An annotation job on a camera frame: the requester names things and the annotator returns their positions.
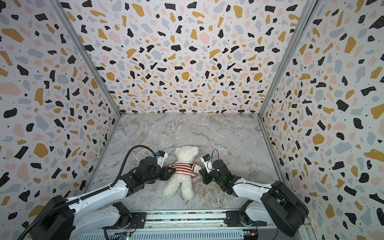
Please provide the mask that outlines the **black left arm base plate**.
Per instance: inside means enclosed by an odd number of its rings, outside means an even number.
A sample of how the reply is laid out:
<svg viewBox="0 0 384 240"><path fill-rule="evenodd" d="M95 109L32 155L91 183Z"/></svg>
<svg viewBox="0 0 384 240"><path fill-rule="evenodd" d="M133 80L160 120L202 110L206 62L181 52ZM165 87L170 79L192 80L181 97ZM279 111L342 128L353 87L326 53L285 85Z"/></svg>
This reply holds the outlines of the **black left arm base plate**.
<svg viewBox="0 0 384 240"><path fill-rule="evenodd" d="M146 212L134 212L120 216L116 225L120 229L143 229L146 222Z"/></svg>

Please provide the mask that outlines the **red white striped knit sweater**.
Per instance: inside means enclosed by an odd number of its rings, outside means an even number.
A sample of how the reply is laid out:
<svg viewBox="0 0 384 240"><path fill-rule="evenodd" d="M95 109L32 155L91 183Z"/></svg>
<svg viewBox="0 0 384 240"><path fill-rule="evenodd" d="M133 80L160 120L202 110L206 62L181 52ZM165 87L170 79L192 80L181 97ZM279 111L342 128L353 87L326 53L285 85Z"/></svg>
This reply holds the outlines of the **red white striped knit sweater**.
<svg viewBox="0 0 384 240"><path fill-rule="evenodd" d="M196 164L189 164L189 163L175 163L171 165L171 168L175 169L175 174L178 175L185 175L189 176L191 178L196 177L195 169Z"/></svg>

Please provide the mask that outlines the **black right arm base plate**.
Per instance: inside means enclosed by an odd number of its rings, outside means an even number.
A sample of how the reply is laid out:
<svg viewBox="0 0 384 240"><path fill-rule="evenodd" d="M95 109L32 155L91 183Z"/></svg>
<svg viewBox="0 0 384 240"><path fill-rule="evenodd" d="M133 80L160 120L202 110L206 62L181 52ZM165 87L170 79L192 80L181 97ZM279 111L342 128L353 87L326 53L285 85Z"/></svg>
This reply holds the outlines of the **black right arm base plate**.
<svg viewBox="0 0 384 240"><path fill-rule="evenodd" d="M226 211L224 224L228 227L256 227L257 222L252 221L245 212L240 210Z"/></svg>

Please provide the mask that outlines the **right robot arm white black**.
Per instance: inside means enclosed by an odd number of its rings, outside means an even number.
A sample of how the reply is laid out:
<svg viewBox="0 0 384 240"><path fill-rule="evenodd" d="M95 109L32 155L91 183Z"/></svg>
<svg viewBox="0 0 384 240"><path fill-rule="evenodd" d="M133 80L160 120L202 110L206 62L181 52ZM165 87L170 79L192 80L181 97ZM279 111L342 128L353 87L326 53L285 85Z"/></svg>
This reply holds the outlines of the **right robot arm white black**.
<svg viewBox="0 0 384 240"><path fill-rule="evenodd" d="M233 175L221 159L214 161L205 155L201 161L205 165L200 170L205 185L215 182L224 193L247 199L238 210L226 212L224 223L228 227L256 228L263 222L294 237L308 217L308 208L283 182L254 183Z"/></svg>

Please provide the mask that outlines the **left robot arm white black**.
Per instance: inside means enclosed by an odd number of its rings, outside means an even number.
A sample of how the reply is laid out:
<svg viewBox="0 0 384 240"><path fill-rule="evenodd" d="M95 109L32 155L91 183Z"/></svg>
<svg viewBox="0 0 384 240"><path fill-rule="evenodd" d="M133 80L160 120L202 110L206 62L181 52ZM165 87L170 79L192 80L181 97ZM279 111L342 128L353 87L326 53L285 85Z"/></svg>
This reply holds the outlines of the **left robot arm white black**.
<svg viewBox="0 0 384 240"><path fill-rule="evenodd" d="M34 240L70 240L101 228L137 228L139 222L122 200L142 190L145 184L168 180L175 171L159 166L157 158L146 157L138 167L120 176L114 186L67 199L52 198L27 231Z"/></svg>

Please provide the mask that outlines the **white plush teddy bear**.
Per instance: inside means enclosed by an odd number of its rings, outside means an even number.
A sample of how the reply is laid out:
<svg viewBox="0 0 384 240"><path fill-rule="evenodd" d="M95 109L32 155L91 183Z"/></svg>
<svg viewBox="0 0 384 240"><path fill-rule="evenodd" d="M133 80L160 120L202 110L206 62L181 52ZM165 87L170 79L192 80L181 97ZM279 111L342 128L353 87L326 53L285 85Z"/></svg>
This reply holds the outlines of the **white plush teddy bear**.
<svg viewBox="0 0 384 240"><path fill-rule="evenodd" d="M202 169L201 166L194 162L198 154L199 148L197 146L183 146L175 149L177 160L171 165L171 168L176 171L169 178L163 190L165 197L173 197L179 187L181 187L182 196L186 201L195 196L192 180Z"/></svg>

